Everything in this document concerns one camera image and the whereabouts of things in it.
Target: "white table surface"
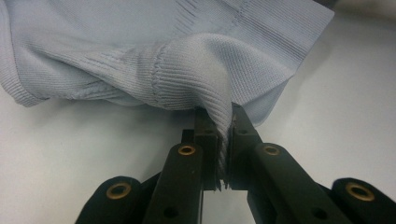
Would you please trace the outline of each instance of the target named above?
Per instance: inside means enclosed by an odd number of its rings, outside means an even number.
[[[191,112],[0,90],[0,223],[74,223],[105,180],[160,172]],[[320,184],[365,180],[396,200],[396,24],[336,15],[257,127]],[[206,192],[203,223],[254,223],[244,191]]]

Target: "brass insert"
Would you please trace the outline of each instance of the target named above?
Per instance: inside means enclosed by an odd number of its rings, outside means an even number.
[[[106,191],[106,196],[109,199],[117,200],[121,199],[131,192],[131,185],[125,182],[120,182],[117,184],[112,185]]]
[[[276,156],[276,155],[279,155],[279,153],[280,153],[279,149],[276,148],[276,147],[265,147],[265,148],[264,148],[264,151],[265,151],[268,155],[271,155],[271,156]]]
[[[191,147],[191,146],[182,146],[178,149],[178,154],[183,156],[190,156],[194,154],[194,152],[195,152],[195,147]]]
[[[371,202],[375,198],[374,194],[369,189],[353,182],[346,184],[346,191],[353,197],[365,202]]]

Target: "ribbed knit fabric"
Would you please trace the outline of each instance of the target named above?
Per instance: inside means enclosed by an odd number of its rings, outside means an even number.
[[[19,104],[202,106],[261,123],[332,12],[311,0],[0,0],[0,82]]]

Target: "ribbed cuff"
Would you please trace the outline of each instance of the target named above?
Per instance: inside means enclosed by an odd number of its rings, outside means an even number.
[[[6,3],[0,0],[0,83],[20,105],[37,105],[43,100],[34,97],[22,86],[12,48],[10,20]]]

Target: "screw hole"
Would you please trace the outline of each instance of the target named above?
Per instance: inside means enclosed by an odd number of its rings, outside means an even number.
[[[374,194],[369,189],[360,184],[352,182],[346,184],[346,191],[356,199],[365,202],[373,201],[375,198]]]
[[[109,199],[117,200],[127,196],[130,191],[131,185],[121,182],[110,186],[110,188],[107,189],[106,196]]]
[[[178,211],[175,207],[167,207],[165,210],[163,210],[163,215],[169,218],[177,217]]]
[[[314,217],[316,217],[318,219],[322,219],[322,220],[327,219],[327,213],[321,208],[314,207],[314,208],[312,208],[311,212],[312,212],[312,215],[314,215]]]

